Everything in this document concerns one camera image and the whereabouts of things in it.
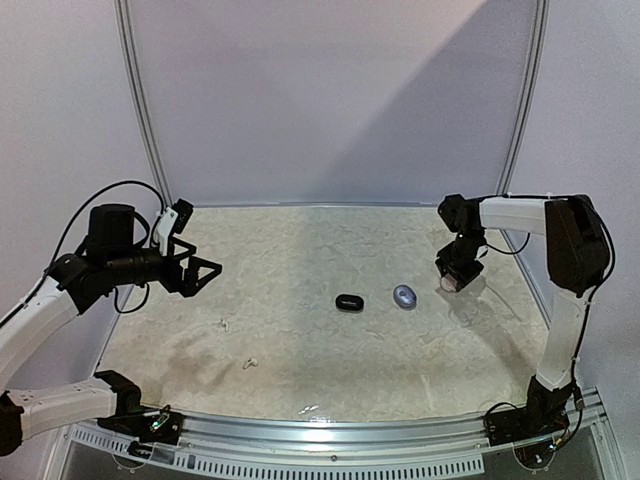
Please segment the aluminium right corner post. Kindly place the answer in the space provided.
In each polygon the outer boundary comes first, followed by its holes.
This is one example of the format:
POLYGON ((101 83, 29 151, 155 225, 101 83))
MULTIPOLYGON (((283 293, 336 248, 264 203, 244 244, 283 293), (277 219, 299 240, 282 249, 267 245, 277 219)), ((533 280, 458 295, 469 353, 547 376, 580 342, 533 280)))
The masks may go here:
POLYGON ((496 185, 496 192, 498 194, 504 194, 509 190, 519 151, 524 139, 542 58, 548 13, 549 2, 547 0, 538 0, 535 3, 535 15, 531 26, 521 91, 517 104, 516 120, 511 133, 506 160, 496 185))

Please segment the aluminium front rail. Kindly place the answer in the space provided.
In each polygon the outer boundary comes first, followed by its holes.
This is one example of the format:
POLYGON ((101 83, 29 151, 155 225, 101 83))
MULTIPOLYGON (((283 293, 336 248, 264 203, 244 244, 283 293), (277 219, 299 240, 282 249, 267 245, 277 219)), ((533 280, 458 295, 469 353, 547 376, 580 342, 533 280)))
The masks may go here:
MULTIPOLYGON (((595 477, 616 477, 617 450, 611 439, 608 418, 600 396, 594 389, 583 394, 582 423, 562 448, 552 451, 553 440, 560 432, 517 443, 491 446, 483 428, 484 413, 461 416, 386 422, 332 422, 327 420, 278 421, 245 419, 187 413, 181 438, 176 446, 187 442, 211 442, 250 448, 273 448, 287 451, 407 451, 435 453, 479 451, 485 468, 489 458, 506 459, 516 473, 527 478, 545 476, 570 477, 584 470, 595 477)), ((571 426, 579 411, 567 409, 571 426)), ((57 438, 52 452, 48 478, 60 477, 68 452, 65 435, 76 426, 91 426, 109 433, 94 422, 72 425, 57 438)))

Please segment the aluminium left corner post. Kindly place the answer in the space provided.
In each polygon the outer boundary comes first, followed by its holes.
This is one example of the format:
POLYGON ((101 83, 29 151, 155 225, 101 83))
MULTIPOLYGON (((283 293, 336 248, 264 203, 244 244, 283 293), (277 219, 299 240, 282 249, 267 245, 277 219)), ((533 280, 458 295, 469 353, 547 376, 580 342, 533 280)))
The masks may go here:
POLYGON ((146 98, 145 87, 137 55, 133 17, 129 1, 114 1, 116 24, 119 31, 120 44, 124 60, 129 90, 136 115, 140 136, 149 164, 152 179, 166 204, 173 200, 168 178, 162 162, 160 149, 156 140, 151 114, 146 98))

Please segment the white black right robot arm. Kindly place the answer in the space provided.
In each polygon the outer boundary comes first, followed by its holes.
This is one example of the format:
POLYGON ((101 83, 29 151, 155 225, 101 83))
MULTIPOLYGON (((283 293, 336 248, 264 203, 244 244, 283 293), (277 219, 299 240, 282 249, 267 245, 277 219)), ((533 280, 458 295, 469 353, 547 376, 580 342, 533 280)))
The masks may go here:
POLYGON ((517 427, 537 436, 552 424, 576 389, 575 366, 595 292, 614 267, 614 247, 591 199, 584 195, 446 196, 437 212, 454 239, 435 265, 443 289, 460 292, 483 271, 486 232, 512 230, 545 241, 554 285, 552 320, 543 357, 529 383, 517 427))

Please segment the perforated white front panel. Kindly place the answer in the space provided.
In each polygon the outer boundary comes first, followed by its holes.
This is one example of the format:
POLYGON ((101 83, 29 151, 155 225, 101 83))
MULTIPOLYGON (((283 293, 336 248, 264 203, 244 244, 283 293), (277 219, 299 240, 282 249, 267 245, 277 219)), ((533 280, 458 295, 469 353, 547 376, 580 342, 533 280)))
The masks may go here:
POLYGON ((144 446, 76 426, 62 479, 462 479, 486 473, 481 452, 287 451, 211 442, 144 446))

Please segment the pink round charging case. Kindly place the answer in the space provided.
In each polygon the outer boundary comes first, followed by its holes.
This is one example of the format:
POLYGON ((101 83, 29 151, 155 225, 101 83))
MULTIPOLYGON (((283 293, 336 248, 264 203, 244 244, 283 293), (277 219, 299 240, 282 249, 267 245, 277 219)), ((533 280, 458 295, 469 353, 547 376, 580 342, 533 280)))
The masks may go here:
POLYGON ((449 293, 456 293, 458 291, 457 281, 450 276, 444 276, 440 279, 440 287, 443 291, 449 293))

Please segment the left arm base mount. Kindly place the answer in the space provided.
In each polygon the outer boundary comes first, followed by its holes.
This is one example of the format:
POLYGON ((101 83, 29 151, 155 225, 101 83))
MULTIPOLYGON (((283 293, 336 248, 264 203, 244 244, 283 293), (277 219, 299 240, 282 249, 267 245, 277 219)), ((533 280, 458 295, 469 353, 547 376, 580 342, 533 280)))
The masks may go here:
POLYGON ((176 446, 181 438, 186 416, 171 410, 146 409, 122 416, 99 418, 99 427, 137 438, 140 443, 162 443, 176 446))

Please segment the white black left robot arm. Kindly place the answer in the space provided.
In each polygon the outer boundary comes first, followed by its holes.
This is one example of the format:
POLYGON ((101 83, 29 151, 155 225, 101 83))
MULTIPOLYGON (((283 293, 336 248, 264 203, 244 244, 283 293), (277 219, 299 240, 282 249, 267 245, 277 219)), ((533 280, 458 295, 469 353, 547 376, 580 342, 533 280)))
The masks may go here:
POLYGON ((141 402, 141 390, 113 371, 40 390, 16 390, 9 382, 36 350, 98 300, 123 286, 159 283, 184 298, 198 294, 222 273, 180 239, 193 207, 178 200, 155 227, 124 204, 94 207, 88 233, 71 254, 55 259, 34 289, 1 320, 1 453, 8 456, 43 432, 85 420, 128 435, 135 444, 177 445, 184 415, 141 402))

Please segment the blue-grey oval charging case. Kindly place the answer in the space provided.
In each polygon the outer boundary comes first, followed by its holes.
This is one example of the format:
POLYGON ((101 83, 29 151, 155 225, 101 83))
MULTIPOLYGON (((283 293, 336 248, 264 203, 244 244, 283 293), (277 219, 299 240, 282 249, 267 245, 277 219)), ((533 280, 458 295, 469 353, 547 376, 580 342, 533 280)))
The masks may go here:
POLYGON ((417 295, 408 285, 398 285, 393 290, 396 305, 403 310, 412 310, 417 305, 417 295))

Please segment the aluminium corner post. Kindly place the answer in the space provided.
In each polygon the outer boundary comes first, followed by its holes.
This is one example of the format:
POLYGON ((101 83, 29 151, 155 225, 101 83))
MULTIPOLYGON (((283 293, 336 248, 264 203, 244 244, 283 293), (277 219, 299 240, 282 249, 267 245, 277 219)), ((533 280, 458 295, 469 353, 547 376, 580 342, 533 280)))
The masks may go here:
POLYGON ((509 190, 519 151, 524 139, 542 58, 548 13, 549 2, 547 0, 538 0, 535 3, 535 15, 531 26, 521 91, 517 104, 516 120, 511 133, 506 160, 496 185, 496 192, 498 194, 504 194, 509 190))
POLYGON ((145 87, 137 55, 133 17, 129 1, 114 1, 116 24, 119 31, 120 44, 124 60, 129 90, 136 115, 140 136, 149 164, 152 179, 166 204, 173 200, 168 178, 162 162, 160 149, 156 140, 151 114, 146 98, 145 87))

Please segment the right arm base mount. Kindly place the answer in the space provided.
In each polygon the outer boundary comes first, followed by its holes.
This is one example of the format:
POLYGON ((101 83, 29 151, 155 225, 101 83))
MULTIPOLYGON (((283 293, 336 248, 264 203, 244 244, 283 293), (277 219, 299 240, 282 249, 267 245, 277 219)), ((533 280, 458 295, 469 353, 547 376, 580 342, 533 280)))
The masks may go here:
POLYGON ((582 423, 582 411, 578 421, 571 426, 566 404, 571 394, 556 392, 531 394, 525 406, 499 402, 489 408, 482 418, 483 428, 491 446, 517 443, 560 432, 553 440, 552 451, 571 441, 582 423))

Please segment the black earbud charging case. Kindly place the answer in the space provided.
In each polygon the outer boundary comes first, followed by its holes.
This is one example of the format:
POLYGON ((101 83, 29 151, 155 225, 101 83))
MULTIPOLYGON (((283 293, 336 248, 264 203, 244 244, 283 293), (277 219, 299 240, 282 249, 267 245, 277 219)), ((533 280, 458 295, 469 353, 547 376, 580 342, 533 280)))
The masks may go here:
POLYGON ((346 312, 361 312, 364 309, 364 299, 358 295, 340 294, 335 298, 338 310, 346 312))

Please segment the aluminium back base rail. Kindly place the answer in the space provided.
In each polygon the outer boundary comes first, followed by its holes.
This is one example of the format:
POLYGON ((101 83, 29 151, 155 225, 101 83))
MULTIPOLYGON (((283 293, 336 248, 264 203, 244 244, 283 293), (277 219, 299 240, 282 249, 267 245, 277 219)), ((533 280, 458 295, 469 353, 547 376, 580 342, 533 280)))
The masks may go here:
POLYGON ((279 202, 249 202, 249 203, 195 203, 194 208, 350 208, 350 207, 372 207, 372 208, 435 208, 438 202, 390 202, 390 201, 279 201, 279 202))

